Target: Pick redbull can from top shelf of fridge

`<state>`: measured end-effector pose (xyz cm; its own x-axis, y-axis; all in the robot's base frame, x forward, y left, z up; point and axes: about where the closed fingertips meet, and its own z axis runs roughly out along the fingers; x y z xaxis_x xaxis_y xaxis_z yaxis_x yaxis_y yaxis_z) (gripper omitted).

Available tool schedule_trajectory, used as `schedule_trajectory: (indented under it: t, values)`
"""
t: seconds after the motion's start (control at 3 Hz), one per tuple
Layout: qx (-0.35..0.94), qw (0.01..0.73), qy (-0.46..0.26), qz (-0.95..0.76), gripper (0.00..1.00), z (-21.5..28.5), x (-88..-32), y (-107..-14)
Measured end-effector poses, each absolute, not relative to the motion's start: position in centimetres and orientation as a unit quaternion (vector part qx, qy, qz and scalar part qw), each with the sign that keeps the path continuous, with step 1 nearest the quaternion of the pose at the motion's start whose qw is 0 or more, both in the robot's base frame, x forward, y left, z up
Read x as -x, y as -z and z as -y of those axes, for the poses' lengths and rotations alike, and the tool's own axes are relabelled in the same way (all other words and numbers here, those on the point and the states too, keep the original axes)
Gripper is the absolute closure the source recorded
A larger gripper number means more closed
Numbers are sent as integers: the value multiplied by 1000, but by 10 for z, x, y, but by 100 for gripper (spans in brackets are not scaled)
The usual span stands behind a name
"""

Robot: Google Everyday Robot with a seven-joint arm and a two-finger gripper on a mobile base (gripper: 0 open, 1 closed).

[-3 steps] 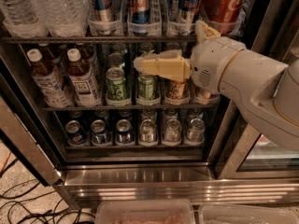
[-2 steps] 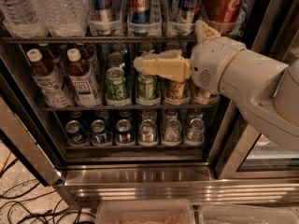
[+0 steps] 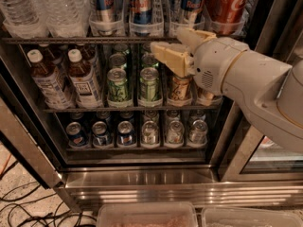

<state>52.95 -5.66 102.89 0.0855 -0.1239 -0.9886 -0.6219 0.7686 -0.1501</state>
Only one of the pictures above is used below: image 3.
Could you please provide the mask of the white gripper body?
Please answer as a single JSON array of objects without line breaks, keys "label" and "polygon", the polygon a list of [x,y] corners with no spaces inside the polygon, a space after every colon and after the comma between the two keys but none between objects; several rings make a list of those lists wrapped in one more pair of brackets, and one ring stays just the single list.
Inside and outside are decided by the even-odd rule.
[{"label": "white gripper body", "polygon": [[232,63],[249,46],[232,38],[221,37],[198,46],[194,53],[196,85],[209,93],[220,96],[222,84]]}]

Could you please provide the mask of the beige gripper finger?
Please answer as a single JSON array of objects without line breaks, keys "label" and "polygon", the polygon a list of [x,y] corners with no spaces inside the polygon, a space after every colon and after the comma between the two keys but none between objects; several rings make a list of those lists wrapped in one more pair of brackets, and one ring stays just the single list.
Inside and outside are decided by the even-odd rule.
[{"label": "beige gripper finger", "polygon": [[151,52],[178,77],[184,78],[194,74],[194,59],[187,45],[151,42]]},{"label": "beige gripper finger", "polygon": [[195,51],[201,44],[216,38],[216,34],[209,31],[195,30],[188,27],[177,28],[177,40],[187,45],[191,51]]}]

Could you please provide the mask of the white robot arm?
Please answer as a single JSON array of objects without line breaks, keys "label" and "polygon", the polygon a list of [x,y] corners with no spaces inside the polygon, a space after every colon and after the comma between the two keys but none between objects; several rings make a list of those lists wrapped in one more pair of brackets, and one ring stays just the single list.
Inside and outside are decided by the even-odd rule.
[{"label": "white robot arm", "polygon": [[174,74],[192,76],[214,96],[226,96],[247,121],[281,147],[303,151],[302,64],[291,66],[245,43],[180,27],[176,44],[151,43],[151,52]]}]

